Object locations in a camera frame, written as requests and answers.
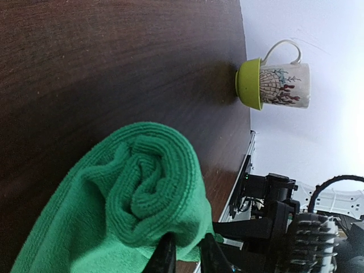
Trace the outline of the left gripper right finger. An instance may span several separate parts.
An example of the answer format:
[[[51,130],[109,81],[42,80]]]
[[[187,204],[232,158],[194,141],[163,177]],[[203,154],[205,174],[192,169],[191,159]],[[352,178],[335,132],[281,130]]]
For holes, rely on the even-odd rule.
[[[207,233],[200,242],[201,272],[230,273],[231,265],[224,256],[213,234]]]

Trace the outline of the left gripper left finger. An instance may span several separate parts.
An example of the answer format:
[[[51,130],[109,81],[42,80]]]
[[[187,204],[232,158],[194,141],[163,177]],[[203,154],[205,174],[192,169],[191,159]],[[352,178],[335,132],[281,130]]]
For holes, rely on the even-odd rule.
[[[173,234],[165,234],[160,239],[153,255],[144,268],[145,273],[175,273],[176,244]]]

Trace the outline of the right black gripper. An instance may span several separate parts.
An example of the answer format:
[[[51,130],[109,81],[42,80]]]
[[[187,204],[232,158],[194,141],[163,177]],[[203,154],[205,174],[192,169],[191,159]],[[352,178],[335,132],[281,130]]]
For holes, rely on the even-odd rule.
[[[300,211],[300,203],[293,199],[271,202],[260,219],[234,222],[214,222],[213,230],[224,238],[247,241],[247,250],[268,255],[279,245],[287,231],[288,216]]]

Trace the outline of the green microfiber towel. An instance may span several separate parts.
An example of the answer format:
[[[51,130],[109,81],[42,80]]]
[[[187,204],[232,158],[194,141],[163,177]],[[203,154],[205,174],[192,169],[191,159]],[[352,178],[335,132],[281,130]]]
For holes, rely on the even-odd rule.
[[[12,272],[142,272],[161,237],[178,260],[198,262],[213,232],[197,155],[154,122],[127,125],[68,172],[41,212]]]

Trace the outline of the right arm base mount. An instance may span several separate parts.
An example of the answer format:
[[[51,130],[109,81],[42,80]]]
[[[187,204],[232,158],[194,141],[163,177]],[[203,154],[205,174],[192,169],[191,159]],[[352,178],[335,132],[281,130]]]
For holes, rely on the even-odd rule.
[[[296,181],[289,177],[270,173],[267,176],[245,174],[243,177],[243,203],[241,213],[251,212],[264,216],[264,207],[274,201],[291,199],[298,190]]]

